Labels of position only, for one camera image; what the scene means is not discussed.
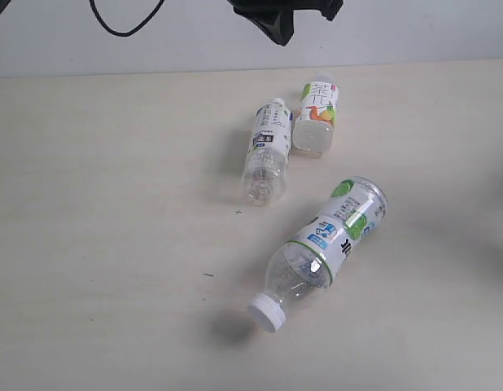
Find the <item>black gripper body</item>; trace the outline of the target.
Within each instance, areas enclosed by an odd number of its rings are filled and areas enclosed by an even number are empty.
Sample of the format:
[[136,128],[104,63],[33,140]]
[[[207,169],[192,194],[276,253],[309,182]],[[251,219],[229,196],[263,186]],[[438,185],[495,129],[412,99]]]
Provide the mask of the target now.
[[286,46],[294,34],[295,11],[318,11],[332,21],[343,0],[230,0],[234,13],[252,22],[273,43]]

